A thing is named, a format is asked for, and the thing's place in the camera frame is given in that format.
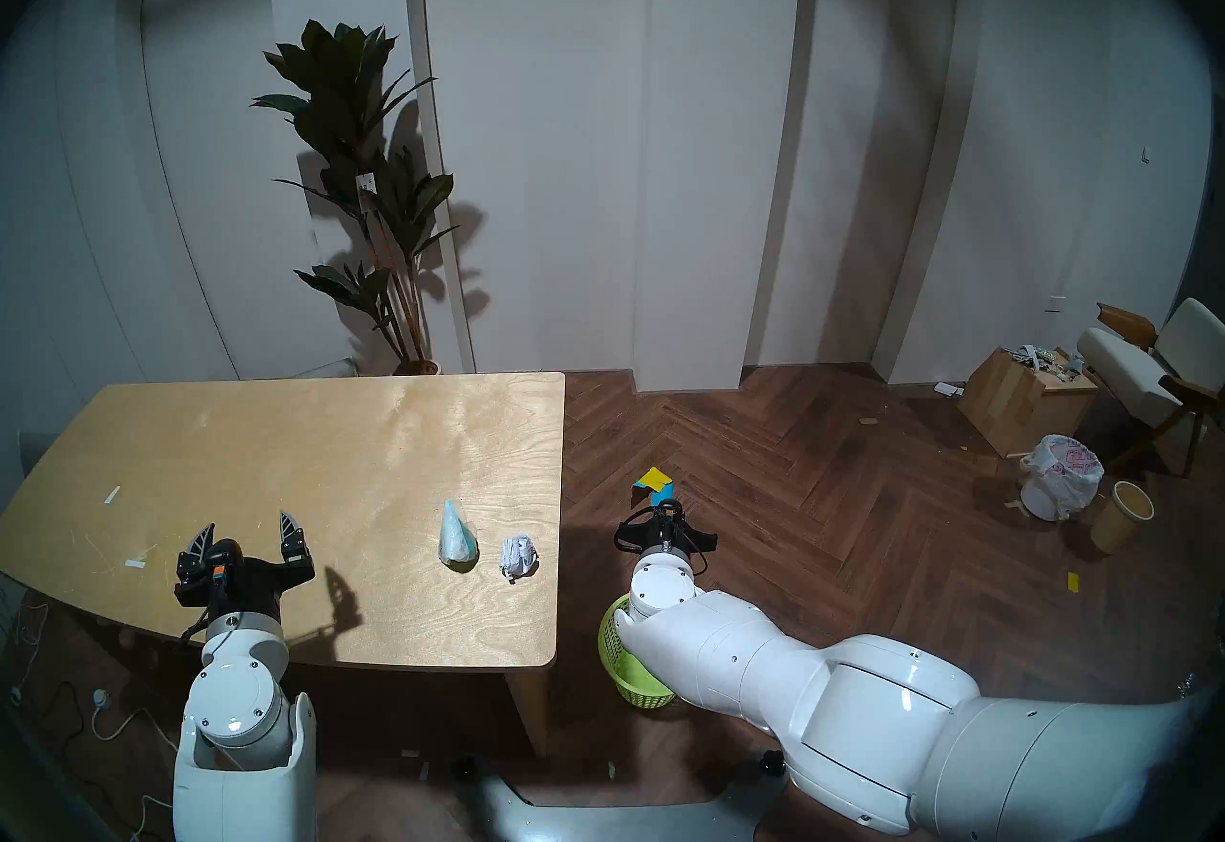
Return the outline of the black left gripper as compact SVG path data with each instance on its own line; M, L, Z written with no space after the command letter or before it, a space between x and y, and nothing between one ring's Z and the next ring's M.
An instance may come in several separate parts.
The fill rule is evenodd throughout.
M179 603L196 603L209 619L255 612L281 619L279 597L315 577L305 533L292 514L279 512L283 563L247 556L234 539L214 540L209 523L181 552L174 594Z

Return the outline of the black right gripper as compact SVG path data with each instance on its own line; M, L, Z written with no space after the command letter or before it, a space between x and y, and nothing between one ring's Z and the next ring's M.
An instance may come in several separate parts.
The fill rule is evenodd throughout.
M654 552L675 553L686 559L708 555L717 549L717 533L688 525L682 505L675 499L659 501L650 515L636 515L617 525L617 552L642 556Z

